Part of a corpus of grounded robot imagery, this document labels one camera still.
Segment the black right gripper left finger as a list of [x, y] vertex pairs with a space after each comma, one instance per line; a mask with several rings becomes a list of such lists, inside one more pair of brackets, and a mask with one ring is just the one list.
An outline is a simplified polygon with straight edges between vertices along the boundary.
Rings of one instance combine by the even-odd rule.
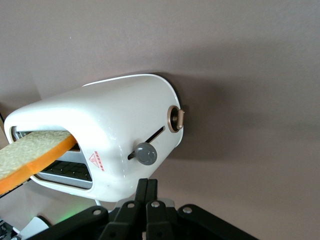
[[141, 239], [141, 213], [145, 212], [148, 179], [138, 181], [133, 200], [124, 200], [109, 212], [92, 206], [48, 229], [31, 236], [31, 240], [136, 240]]

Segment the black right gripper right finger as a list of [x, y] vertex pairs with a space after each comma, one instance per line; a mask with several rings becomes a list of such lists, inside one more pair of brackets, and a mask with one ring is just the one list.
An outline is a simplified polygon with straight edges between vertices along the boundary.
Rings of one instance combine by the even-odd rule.
[[255, 240], [256, 237], [194, 204], [167, 207], [158, 198], [158, 181], [148, 179], [145, 193], [148, 240]]

